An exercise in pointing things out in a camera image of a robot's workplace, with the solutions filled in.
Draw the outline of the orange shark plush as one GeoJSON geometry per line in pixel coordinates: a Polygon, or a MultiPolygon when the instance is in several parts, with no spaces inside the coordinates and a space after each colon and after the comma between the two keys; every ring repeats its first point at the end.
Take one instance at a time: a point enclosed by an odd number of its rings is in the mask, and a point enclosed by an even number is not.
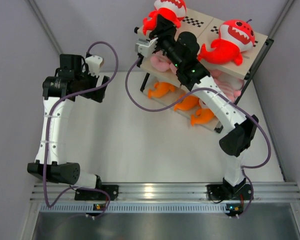
{"type": "Polygon", "coordinates": [[[153,87],[154,90],[148,90],[147,96],[149,99],[161,98],[164,95],[166,95],[169,91],[174,92],[176,90],[176,87],[168,82],[156,82],[153,87]]]}
{"type": "Polygon", "coordinates": [[[191,115],[190,123],[194,125],[203,125],[209,123],[214,118],[214,113],[208,108],[200,108],[195,114],[191,115]]]}
{"type": "Polygon", "coordinates": [[[185,97],[181,102],[177,103],[174,106],[173,110],[189,111],[197,105],[199,105],[199,98],[193,95],[189,95],[185,97]]]}

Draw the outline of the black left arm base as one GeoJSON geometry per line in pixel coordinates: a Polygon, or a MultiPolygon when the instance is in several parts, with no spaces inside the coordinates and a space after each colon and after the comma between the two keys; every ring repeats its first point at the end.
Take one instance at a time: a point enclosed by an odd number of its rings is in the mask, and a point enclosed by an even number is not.
{"type": "Polygon", "coordinates": [[[114,201],[119,195],[119,186],[103,184],[99,191],[79,188],[75,191],[75,201],[114,201]]]}

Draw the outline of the pink striped plush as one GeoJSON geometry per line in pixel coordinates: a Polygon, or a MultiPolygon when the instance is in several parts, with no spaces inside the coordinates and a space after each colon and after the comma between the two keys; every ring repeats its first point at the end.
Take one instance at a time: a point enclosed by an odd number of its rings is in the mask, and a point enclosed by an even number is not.
{"type": "Polygon", "coordinates": [[[176,66],[163,54],[162,51],[154,53],[150,57],[150,63],[153,68],[161,73],[171,70],[175,74],[177,71],[176,66]]]}
{"type": "Polygon", "coordinates": [[[222,90],[231,102],[235,102],[236,99],[242,94],[245,81],[232,75],[229,75],[220,70],[211,70],[211,76],[214,79],[216,85],[222,90]]]}

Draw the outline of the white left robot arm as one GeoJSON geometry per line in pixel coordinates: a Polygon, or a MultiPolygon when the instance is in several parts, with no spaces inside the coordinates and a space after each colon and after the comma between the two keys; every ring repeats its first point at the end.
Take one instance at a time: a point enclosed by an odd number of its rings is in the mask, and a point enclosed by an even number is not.
{"type": "Polygon", "coordinates": [[[55,74],[48,76],[42,84],[44,120],[41,140],[34,162],[27,165],[27,172],[46,182],[86,188],[87,196],[97,200],[103,194],[100,177],[83,171],[79,163],[67,160],[67,129],[76,98],[58,101],[72,93],[95,88],[104,59],[91,54],[85,57],[61,54],[59,62],[55,74]]]}

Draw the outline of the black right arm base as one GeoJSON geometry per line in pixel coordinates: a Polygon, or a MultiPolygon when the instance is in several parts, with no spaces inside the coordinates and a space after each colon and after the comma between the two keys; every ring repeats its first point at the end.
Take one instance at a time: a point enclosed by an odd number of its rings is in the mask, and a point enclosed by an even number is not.
{"type": "Polygon", "coordinates": [[[254,199],[250,184],[231,186],[225,184],[209,184],[207,186],[207,197],[210,201],[234,201],[240,200],[241,196],[245,201],[254,199]]]}

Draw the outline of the red shark plush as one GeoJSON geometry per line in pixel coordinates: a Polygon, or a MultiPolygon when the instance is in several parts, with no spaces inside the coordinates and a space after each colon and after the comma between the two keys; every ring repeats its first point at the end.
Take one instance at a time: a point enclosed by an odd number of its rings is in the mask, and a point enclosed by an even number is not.
{"type": "Polygon", "coordinates": [[[199,61],[214,65],[224,65],[233,62],[240,66],[243,63],[243,52],[253,48],[256,34],[250,25],[250,20],[230,19],[223,22],[218,29],[218,38],[214,39],[208,51],[202,44],[197,55],[199,61]]]}
{"type": "Polygon", "coordinates": [[[187,6],[184,0],[155,0],[154,10],[142,21],[142,33],[146,36],[148,31],[153,31],[157,26],[158,16],[172,22],[176,28],[181,27],[181,21],[187,15],[187,6]]]}

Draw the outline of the aluminium mounting rail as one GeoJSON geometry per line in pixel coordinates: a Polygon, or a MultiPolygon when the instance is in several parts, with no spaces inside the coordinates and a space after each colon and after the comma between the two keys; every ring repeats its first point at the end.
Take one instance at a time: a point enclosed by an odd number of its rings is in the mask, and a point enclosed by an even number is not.
{"type": "MultiPolygon", "coordinates": [[[[209,183],[116,183],[117,190],[111,191],[118,200],[191,200],[207,201],[214,192],[209,183]]],[[[259,202],[299,202],[300,189],[294,182],[254,182],[255,201],[259,202]]]]}

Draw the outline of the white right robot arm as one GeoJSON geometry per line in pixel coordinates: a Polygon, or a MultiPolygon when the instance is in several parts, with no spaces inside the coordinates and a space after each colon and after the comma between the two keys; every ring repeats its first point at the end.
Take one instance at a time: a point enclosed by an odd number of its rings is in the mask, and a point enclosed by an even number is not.
{"type": "Polygon", "coordinates": [[[194,95],[207,105],[223,125],[226,135],[219,145],[226,155],[227,167],[222,180],[225,196],[230,199],[241,194],[246,184],[240,154],[248,149],[258,126],[258,118],[248,115],[230,102],[215,84],[211,73],[198,60],[200,49],[196,36],[183,31],[176,34],[176,25],[158,14],[149,38],[153,52],[162,51],[175,65],[176,77],[189,95],[194,95]]]}

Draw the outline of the orange shark plush on shelf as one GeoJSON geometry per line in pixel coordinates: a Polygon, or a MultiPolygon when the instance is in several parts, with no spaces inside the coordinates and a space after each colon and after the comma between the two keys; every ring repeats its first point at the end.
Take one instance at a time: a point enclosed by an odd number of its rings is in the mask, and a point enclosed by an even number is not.
{"type": "Polygon", "coordinates": [[[154,90],[148,90],[147,96],[149,99],[161,98],[164,95],[166,95],[169,91],[174,92],[176,90],[176,87],[168,82],[156,82],[153,87],[154,90]]]}

